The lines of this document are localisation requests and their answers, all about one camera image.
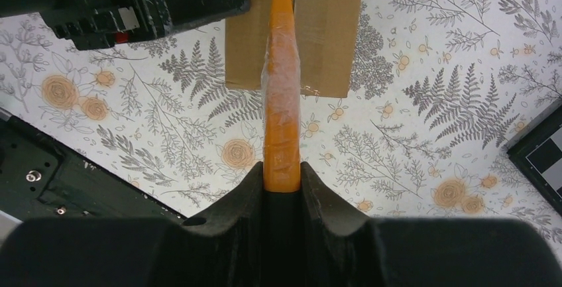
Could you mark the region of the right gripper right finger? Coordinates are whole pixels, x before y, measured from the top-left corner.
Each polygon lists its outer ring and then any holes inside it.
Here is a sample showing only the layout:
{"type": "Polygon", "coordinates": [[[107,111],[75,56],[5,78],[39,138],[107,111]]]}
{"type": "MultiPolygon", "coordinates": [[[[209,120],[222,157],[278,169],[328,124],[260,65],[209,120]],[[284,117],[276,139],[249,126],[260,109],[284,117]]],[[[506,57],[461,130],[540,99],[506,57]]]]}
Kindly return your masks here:
{"type": "Polygon", "coordinates": [[[308,286],[560,286],[561,267],[517,219],[369,217],[301,165],[308,286]]]}

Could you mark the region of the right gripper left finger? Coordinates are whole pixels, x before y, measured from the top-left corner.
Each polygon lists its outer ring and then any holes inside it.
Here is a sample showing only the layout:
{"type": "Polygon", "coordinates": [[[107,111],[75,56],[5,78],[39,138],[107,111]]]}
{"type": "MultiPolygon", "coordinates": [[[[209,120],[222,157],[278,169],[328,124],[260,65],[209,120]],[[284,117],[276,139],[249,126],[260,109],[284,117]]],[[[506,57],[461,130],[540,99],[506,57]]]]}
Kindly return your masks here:
{"type": "Polygon", "coordinates": [[[1,247],[2,286],[259,286],[262,163],[214,204],[165,218],[38,218],[1,247]]]}

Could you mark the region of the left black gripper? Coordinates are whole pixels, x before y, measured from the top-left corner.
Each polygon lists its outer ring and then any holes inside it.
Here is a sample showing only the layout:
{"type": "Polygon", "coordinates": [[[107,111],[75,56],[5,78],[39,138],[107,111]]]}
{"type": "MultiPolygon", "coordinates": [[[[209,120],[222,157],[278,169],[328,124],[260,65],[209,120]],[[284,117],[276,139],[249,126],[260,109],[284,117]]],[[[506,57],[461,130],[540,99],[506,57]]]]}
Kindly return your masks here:
{"type": "Polygon", "coordinates": [[[113,48],[172,32],[165,0],[1,0],[1,17],[39,13],[57,38],[78,50],[113,48]]]}

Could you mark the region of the orange black utility knife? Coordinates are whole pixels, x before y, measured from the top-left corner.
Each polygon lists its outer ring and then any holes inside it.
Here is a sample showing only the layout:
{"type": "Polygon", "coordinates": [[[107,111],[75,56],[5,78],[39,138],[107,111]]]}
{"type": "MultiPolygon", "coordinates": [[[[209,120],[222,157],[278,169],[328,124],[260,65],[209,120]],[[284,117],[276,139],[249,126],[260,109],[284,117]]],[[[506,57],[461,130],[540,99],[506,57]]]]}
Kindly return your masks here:
{"type": "Polygon", "coordinates": [[[263,286],[295,286],[299,256],[300,59],[292,0],[272,0],[266,64],[263,149],[263,286]]]}

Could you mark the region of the brown cardboard express box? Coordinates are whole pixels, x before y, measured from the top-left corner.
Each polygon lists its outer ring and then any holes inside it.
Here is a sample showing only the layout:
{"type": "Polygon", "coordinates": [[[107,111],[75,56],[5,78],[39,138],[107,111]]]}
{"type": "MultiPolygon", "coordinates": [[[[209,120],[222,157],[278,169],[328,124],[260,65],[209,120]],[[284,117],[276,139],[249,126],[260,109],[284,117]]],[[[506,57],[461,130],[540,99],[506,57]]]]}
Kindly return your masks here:
{"type": "MultiPolygon", "coordinates": [[[[361,0],[292,1],[302,93],[346,97],[361,0]]],[[[250,0],[249,12],[226,20],[225,83],[230,89],[260,87],[271,2],[250,0]]]]}

